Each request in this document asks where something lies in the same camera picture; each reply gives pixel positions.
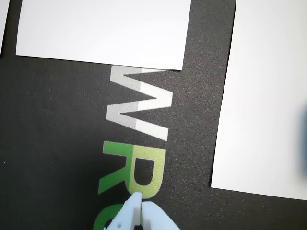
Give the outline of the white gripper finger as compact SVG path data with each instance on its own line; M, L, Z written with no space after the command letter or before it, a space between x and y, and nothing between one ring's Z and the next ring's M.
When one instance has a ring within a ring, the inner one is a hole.
M180 230L174 221L154 202L142 202L144 230Z
M134 192L105 230L133 230L141 224L142 193Z

